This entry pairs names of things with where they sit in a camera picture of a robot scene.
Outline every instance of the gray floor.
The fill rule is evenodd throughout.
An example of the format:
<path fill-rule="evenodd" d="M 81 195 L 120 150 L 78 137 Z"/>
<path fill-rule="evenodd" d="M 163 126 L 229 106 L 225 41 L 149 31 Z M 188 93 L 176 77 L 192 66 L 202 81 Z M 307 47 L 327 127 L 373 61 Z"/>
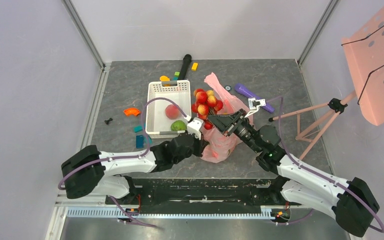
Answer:
<path fill-rule="evenodd" d="M 309 107 L 310 100 L 300 70 L 292 59 L 242 59 L 242 60 L 197 60 L 197 71 L 189 71 L 187 78 L 192 90 L 196 88 L 210 89 L 204 78 L 214 72 L 220 83 L 234 86 L 242 83 L 262 98 L 271 99 L 284 96 L 284 113 Z M 134 152 L 136 149 L 136 133 L 133 128 L 140 124 L 140 119 L 125 116 L 124 109 L 142 109 L 147 100 L 148 83 L 159 81 L 160 76 L 172 77 L 179 71 L 182 61 L 122 61 L 113 62 L 106 83 L 104 95 L 99 109 L 92 144 L 106 152 Z M 234 90 L 231 93 L 246 103 L 246 98 Z M 272 106 L 279 109 L 279 102 Z M 269 114 L 260 110 L 254 115 L 257 128 L 269 124 Z M 110 125 L 104 120 L 113 118 Z M 301 129 L 314 121 L 311 112 L 301 115 Z M 283 139 L 292 154 L 299 156 L 308 146 L 308 142 L 296 141 L 296 117 L 288 117 L 282 121 Z M 211 163 L 192 156 L 172 169 L 156 173 L 131 173 L 139 178 L 274 178 L 275 175 L 265 172 L 255 161 L 257 155 L 245 144 L 238 145 L 228 159 Z M 330 172 L 322 141 L 311 149 L 304 161 Z"/>
<path fill-rule="evenodd" d="M 291 220 L 308 209 L 293 209 Z M 275 226 L 268 220 L 146 219 L 159 228 L 124 225 L 114 218 L 69 217 L 61 240 L 348 240 L 349 235 L 321 212 L 297 224 Z"/>

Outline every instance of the white wall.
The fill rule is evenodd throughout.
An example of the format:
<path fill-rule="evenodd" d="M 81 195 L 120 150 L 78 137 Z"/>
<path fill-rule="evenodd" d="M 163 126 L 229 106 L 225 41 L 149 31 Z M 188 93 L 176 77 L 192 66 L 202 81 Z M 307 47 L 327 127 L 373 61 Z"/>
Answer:
<path fill-rule="evenodd" d="M 329 0 L 72 0 L 106 62 L 297 59 Z"/>
<path fill-rule="evenodd" d="M 353 91 L 341 38 L 350 37 L 381 7 L 384 0 L 340 1 L 310 55 L 302 66 L 313 104 L 345 97 Z M 317 111 L 322 115 L 326 110 Z M 380 204 L 384 222 L 384 124 L 374 126 L 365 120 L 354 99 L 323 135 L 334 172 L 348 179 L 365 180 Z M 384 239 L 369 229 L 368 240 Z"/>
<path fill-rule="evenodd" d="M 0 240 L 44 239 L 100 70 L 59 0 L 0 0 Z"/>

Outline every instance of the green fruit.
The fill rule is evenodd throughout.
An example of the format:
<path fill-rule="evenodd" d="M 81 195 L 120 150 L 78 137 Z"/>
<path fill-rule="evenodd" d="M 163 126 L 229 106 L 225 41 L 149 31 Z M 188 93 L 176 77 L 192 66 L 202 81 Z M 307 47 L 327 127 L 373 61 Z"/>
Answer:
<path fill-rule="evenodd" d="M 183 131 L 186 130 L 186 123 L 184 123 L 182 120 L 177 120 L 171 124 L 170 129 L 172 131 Z"/>

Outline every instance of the black screw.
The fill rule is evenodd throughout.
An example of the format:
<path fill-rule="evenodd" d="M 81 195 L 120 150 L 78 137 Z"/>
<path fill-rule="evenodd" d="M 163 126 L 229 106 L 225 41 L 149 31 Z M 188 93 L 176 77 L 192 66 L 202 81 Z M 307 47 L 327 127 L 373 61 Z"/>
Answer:
<path fill-rule="evenodd" d="M 110 117 L 108 120 L 104 120 L 104 123 L 106 124 L 106 125 L 108 125 L 108 124 L 110 124 L 110 122 L 113 120 L 113 118 L 112 117 Z"/>

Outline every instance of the strawberry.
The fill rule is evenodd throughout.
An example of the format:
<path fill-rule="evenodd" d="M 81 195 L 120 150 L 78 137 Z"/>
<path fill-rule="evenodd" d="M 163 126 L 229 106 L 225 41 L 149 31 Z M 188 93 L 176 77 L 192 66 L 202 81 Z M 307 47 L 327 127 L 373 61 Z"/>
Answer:
<path fill-rule="evenodd" d="M 202 119 L 202 120 L 206 120 L 207 119 L 207 115 L 201 115 L 198 113 L 198 118 Z"/>
<path fill-rule="evenodd" d="M 214 95 L 208 96 L 208 98 L 206 99 L 206 104 L 210 108 L 215 107 L 217 105 L 217 98 Z"/>
<path fill-rule="evenodd" d="M 198 113 L 201 114 L 201 115 L 204 115 L 204 116 L 207 116 L 208 115 L 208 112 L 210 111 L 210 109 L 208 108 L 207 105 L 204 105 L 204 104 L 200 104 L 198 106 Z"/>
<path fill-rule="evenodd" d="M 208 96 L 214 96 L 214 91 L 213 90 L 208 90 L 208 91 L 206 91 L 206 94 Z"/>
<path fill-rule="evenodd" d="M 202 88 L 197 88 L 197 89 L 195 89 L 195 91 L 193 91 L 193 95 L 196 96 L 197 93 L 199 93 L 199 92 L 205 92 L 205 91 Z"/>
<path fill-rule="evenodd" d="M 213 128 L 213 125 L 211 124 L 211 123 L 209 123 L 209 122 L 205 122 L 205 124 L 204 124 L 204 128 L 206 129 L 206 130 L 210 130 L 210 129 L 212 129 Z"/>
<path fill-rule="evenodd" d="M 190 109 L 192 110 L 192 113 L 198 113 L 198 107 L 195 103 L 190 106 Z"/>
<path fill-rule="evenodd" d="M 205 104 L 206 101 L 207 101 L 207 93 L 205 91 L 199 91 L 197 94 L 196 94 L 196 101 L 200 104 Z"/>
<path fill-rule="evenodd" d="M 217 100 L 217 103 L 215 104 L 214 110 L 217 112 L 220 111 L 223 108 L 223 102 L 220 100 Z"/>

